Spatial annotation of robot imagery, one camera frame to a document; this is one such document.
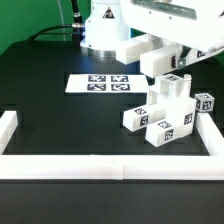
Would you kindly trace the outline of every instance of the cube face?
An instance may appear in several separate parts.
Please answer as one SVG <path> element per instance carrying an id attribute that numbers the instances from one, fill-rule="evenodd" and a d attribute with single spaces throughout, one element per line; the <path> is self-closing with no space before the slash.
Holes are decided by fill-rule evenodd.
<path id="1" fill-rule="evenodd" d="M 208 93 L 195 94 L 195 99 L 197 100 L 196 109 L 199 112 L 208 112 L 213 110 L 214 100 Z"/>
<path id="2" fill-rule="evenodd" d="M 147 126 L 145 139 L 155 147 L 164 145 L 180 137 L 181 126 L 162 120 Z"/>

